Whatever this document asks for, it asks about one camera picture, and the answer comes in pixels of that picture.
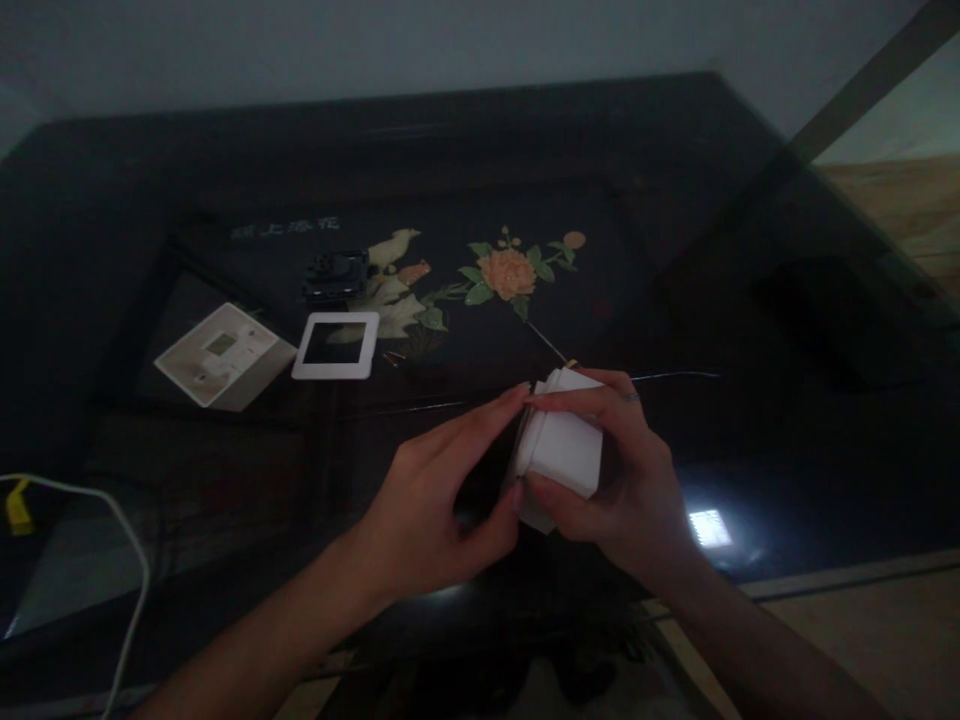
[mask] chinese characters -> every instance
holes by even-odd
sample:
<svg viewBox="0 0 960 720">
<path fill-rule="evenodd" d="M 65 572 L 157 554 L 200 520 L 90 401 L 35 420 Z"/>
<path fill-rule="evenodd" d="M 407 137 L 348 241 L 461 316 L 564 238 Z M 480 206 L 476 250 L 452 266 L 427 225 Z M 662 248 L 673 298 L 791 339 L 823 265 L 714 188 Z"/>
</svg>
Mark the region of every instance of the chinese characters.
<svg viewBox="0 0 960 720">
<path fill-rule="evenodd" d="M 242 225 L 230 230 L 231 240 L 243 240 L 255 237 L 280 237 L 313 230 L 339 230 L 340 218 L 335 215 L 311 218 L 309 220 L 292 220 L 288 223 L 266 223 L 264 225 Z"/>
</svg>

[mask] orange flower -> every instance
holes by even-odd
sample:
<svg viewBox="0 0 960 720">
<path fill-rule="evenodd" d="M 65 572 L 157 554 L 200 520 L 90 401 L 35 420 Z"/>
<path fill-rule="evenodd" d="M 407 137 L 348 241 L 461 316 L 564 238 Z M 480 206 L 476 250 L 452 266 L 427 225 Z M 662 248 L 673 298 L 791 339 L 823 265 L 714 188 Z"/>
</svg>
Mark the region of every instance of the orange flower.
<svg viewBox="0 0 960 720">
<path fill-rule="evenodd" d="M 571 230 L 563 236 L 563 244 L 571 250 L 579 250 L 587 241 L 587 236 L 576 230 Z"/>
<path fill-rule="evenodd" d="M 537 273 L 530 261 L 514 249 L 494 250 L 489 257 L 477 260 L 483 281 L 501 299 L 510 301 L 516 295 L 533 293 Z"/>
</svg>

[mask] wall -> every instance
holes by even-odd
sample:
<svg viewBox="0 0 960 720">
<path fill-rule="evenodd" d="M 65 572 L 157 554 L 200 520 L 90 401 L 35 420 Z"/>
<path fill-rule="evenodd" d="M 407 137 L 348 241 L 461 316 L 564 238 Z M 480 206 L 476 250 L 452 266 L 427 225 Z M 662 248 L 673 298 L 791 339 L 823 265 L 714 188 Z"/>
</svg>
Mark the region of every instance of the wall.
<svg viewBox="0 0 960 720">
<path fill-rule="evenodd" d="M 960 35 L 827 148 L 817 163 L 859 164 L 960 153 Z"/>
<path fill-rule="evenodd" d="M 43 119 L 720 70 L 795 134 L 921 0 L 51 0 L 0 14 L 0 152 Z"/>
</svg>

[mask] left hand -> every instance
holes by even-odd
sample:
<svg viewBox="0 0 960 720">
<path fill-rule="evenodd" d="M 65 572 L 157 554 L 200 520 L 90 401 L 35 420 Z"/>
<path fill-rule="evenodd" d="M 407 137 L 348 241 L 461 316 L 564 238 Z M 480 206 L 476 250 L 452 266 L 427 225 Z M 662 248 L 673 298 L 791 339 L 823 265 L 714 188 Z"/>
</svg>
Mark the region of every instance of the left hand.
<svg viewBox="0 0 960 720">
<path fill-rule="evenodd" d="M 397 449 L 373 505 L 338 541 L 344 571 L 376 607 L 466 582 L 513 550 L 520 483 L 467 535 L 453 503 L 529 394 L 529 385 L 517 386 Z"/>
</svg>

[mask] floor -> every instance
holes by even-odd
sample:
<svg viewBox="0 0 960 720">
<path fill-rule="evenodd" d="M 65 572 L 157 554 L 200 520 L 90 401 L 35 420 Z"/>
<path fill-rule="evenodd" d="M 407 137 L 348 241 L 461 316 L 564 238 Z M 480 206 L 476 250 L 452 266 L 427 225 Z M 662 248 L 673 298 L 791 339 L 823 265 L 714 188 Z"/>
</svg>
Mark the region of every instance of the floor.
<svg viewBox="0 0 960 720">
<path fill-rule="evenodd" d="M 903 254 L 960 300 L 960 155 L 819 169 Z"/>
<path fill-rule="evenodd" d="M 844 667 L 894 717 L 947 720 L 960 716 L 958 562 L 960 551 L 947 551 L 753 583 L 743 589 L 753 597 L 810 593 L 760 602 Z M 644 603 L 644 608 L 654 616 L 665 614 L 655 600 Z M 665 619 L 657 626 L 719 714 L 726 720 L 740 718 L 677 623 Z M 544 668 L 537 672 L 543 675 L 539 682 L 549 685 L 550 673 Z M 275 720 L 312 720 L 337 682 L 301 684 Z M 623 701 L 619 697 L 616 704 L 623 708 Z"/>
</svg>

